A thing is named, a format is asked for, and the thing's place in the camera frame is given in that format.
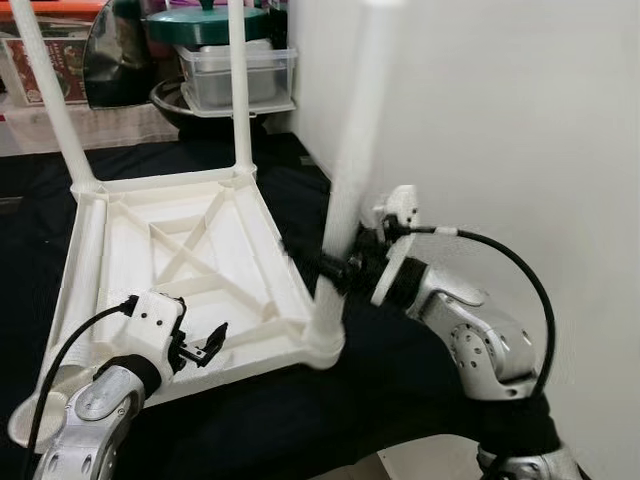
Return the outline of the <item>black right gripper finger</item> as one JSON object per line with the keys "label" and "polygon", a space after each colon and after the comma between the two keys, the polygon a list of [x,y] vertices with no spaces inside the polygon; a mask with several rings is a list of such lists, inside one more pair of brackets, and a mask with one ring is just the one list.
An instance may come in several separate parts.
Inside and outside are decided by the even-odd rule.
{"label": "black right gripper finger", "polygon": [[285,241],[285,252],[305,268],[315,270],[320,278],[329,280],[335,291],[347,292],[347,261],[324,253],[319,247],[307,246],[296,239]]}

